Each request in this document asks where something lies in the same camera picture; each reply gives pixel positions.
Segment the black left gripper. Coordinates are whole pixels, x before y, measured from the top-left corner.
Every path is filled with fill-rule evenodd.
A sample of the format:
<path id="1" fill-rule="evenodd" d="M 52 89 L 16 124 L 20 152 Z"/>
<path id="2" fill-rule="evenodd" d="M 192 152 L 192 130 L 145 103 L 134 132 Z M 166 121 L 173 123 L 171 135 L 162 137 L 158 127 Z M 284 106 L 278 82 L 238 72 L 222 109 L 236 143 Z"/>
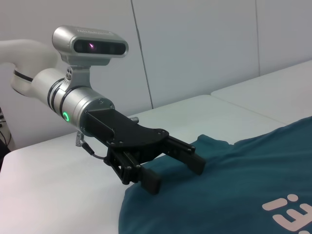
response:
<path id="1" fill-rule="evenodd" d="M 206 161 L 195 153 L 195 146 L 169 136 L 163 129 L 139 125 L 115 109 L 86 110 L 81 119 L 84 131 L 107 147 L 105 164 L 112 167 L 124 185 L 139 183 L 157 195 L 161 178 L 141 164 L 166 154 L 201 175 Z"/>

